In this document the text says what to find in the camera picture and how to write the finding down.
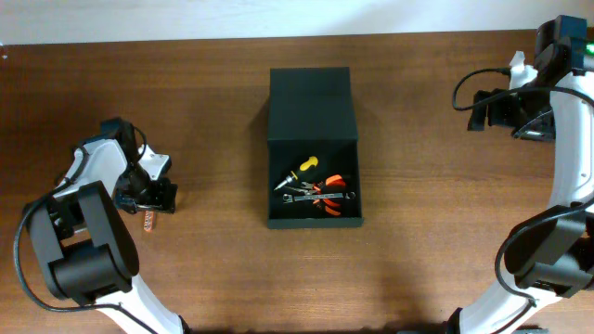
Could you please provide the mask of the silver combination wrench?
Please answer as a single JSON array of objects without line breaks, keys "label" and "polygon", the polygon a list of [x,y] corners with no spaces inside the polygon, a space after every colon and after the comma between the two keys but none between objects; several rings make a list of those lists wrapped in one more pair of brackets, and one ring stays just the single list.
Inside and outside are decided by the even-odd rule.
[{"label": "silver combination wrench", "polygon": [[289,194],[284,194],[282,199],[284,203],[293,203],[297,201],[305,201],[305,200],[318,200],[318,199],[354,199],[356,196],[355,192],[346,192],[346,193],[327,193],[327,194],[315,194],[315,195],[302,195],[302,196],[293,196]]}]

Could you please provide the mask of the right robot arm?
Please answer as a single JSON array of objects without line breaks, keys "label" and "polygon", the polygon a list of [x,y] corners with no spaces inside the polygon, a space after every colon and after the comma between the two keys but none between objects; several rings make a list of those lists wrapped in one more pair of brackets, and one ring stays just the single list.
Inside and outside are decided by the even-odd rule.
[{"label": "right robot arm", "polygon": [[470,108],[537,93],[555,125],[555,167],[547,209],[516,225],[499,247],[496,280],[458,308],[448,333],[513,333],[543,308],[593,287],[593,74],[565,74],[536,86],[538,71],[506,69],[510,87]]}]

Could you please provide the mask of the yellow black stubby screwdriver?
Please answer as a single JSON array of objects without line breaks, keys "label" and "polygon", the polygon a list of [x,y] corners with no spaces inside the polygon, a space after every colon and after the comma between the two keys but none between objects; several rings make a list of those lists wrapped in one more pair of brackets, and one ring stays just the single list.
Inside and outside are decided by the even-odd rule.
[{"label": "yellow black stubby screwdriver", "polygon": [[310,156],[296,169],[291,170],[290,173],[274,188],[274,190],[280,190],[284,186],[288,186],[296,181],[302,180],[305,176],[312,174],[316,170],[318,164],[318,157]]}]

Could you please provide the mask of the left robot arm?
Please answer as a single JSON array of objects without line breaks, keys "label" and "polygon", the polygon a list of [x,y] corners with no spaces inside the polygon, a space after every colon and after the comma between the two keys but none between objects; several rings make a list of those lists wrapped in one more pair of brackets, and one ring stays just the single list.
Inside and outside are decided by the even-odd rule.
[{"label": "left robot arm", "polygon": [[48,290],[72,300],[70,312],[98,311],[126,333],[188,333],[139,274],[136,245],[115,204],[125,172],[156,184],[170,157],[146,144],[126,153],[116,139],[91,139],[73,156],[64,179],[24,210],[18,227],[29,235]]}]

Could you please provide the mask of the orange black long-nose pliers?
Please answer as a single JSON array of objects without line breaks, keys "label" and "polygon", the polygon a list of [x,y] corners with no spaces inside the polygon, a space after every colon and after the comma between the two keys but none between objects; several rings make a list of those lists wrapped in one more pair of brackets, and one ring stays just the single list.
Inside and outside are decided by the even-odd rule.
[{"label": "orange black long-nose pliers", "polygon": [[331,216],[341,216],[344,203],[355,198],[355,192],[348,191],[345,179],[334,174],[317,183],[302,181],[299,186],[287,186],[292,194],[282,195],[285,204],[307,202]]}]

